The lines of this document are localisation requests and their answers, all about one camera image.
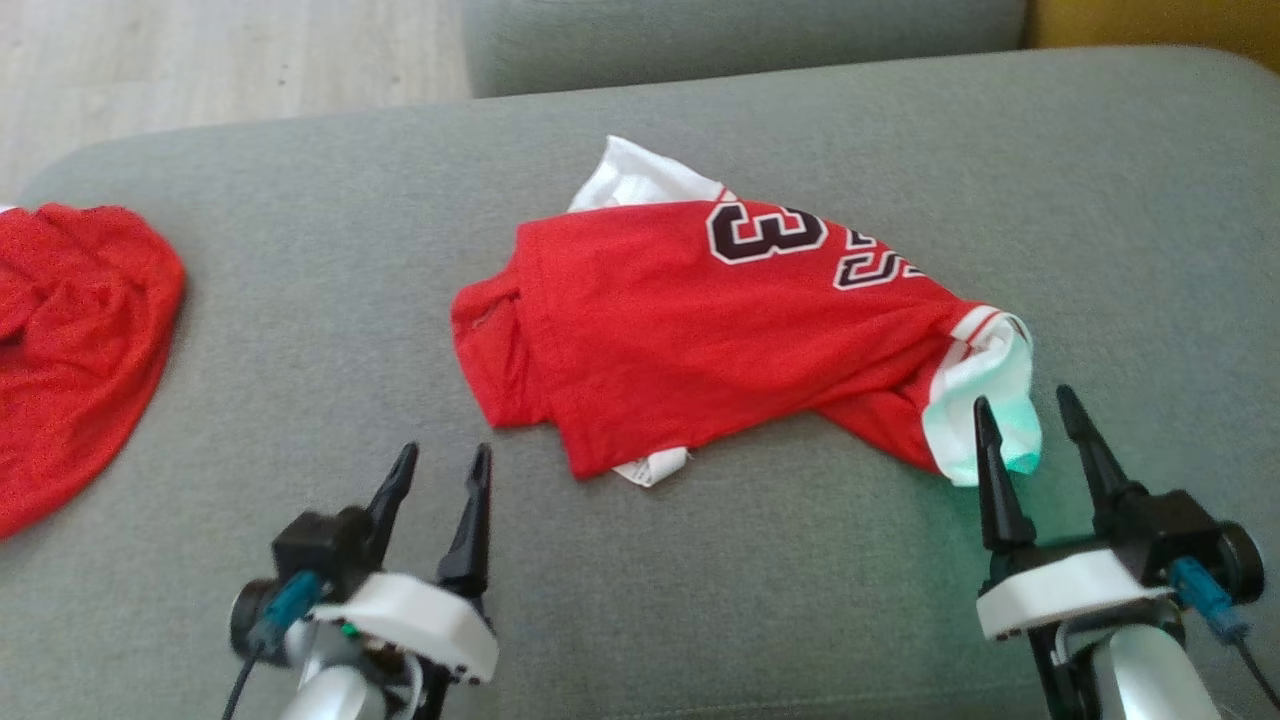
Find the yellow object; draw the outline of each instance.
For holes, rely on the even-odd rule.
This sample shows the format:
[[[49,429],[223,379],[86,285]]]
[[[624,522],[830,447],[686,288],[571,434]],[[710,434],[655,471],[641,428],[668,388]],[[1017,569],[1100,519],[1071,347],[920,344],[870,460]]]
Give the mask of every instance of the yellow object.
[[[1032,0],[1028,47],[1217,47],[1280,72],[1280,0]]]

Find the number 3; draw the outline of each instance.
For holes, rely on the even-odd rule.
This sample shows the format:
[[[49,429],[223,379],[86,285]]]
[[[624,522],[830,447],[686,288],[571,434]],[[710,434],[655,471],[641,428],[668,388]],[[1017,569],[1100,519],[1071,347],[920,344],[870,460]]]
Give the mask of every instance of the number 3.
[[[787,229],[788,224],[794,229]],[[820,247],[827,240],[827,223],[790,208],[748,218],[745,205],[724,202],[707,219],[707,234],[712,255],[737,265]]]

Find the red fabric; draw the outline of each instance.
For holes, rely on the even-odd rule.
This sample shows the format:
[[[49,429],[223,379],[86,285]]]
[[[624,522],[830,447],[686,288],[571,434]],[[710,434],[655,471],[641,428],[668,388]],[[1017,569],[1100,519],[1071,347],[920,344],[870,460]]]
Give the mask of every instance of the red fabric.
[[[920,414],[950,333],[979,304],[883,243],[812,217],[826,237],[809,247],[719,256],[713,217],[723,205],[609,208],[521,225],[507,269],[463,288],[452,311],[489,423],[554,423],[581,479],[817,410],[937,471]],[[794,210],[740,208],[748,217],[731,224],[730,254],[801,229]],[[769,217],[777,227],[762,224]],[[837,287],[846,265],[845,279],[863,284]]]
[[[0,213],[0,537],[120,450],[169,355],[178,256],[123,208]]]

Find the blue connector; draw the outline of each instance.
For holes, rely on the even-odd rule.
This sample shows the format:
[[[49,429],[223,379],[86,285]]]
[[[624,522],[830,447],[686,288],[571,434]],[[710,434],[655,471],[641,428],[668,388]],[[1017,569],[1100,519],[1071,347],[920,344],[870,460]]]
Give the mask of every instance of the blue connector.
[[[250,630],[250,646],[259,646],[268,655],[274,653],[284,643],[289,626],[305,618],[323,594],[320,577],[315,573],[305,570],[289,578]]]
[[[1249,632],[1249,624],[1231,607],[1231,596],[1194,557],[1174,560],[1169,580],[1183,602],[1204,616],[1208,629],[1222,644],[1231,644]]]

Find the couch backrest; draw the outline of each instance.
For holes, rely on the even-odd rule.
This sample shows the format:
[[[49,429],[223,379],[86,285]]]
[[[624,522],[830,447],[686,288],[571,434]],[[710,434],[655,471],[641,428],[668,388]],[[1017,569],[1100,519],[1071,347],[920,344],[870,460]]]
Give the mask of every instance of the couch backrest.
[[[463,0],[481,97],[1018,46],[1025,0]]]

